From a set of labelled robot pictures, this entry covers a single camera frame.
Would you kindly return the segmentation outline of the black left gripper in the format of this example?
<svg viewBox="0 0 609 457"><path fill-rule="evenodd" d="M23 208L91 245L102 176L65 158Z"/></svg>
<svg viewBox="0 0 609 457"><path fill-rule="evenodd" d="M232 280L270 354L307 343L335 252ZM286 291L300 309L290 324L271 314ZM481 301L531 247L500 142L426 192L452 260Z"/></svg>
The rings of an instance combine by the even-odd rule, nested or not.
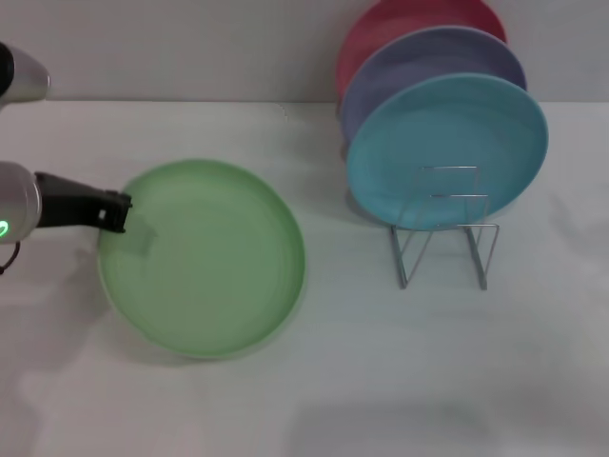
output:
<svg viewBox="0 0 609 457"><path fill-rule="evenodd" d="M41 196L38 229L91 227L100 230L101 246L148 254L157 233L133 207L130 195L45 172L35 172L34 176Z"/></svg>

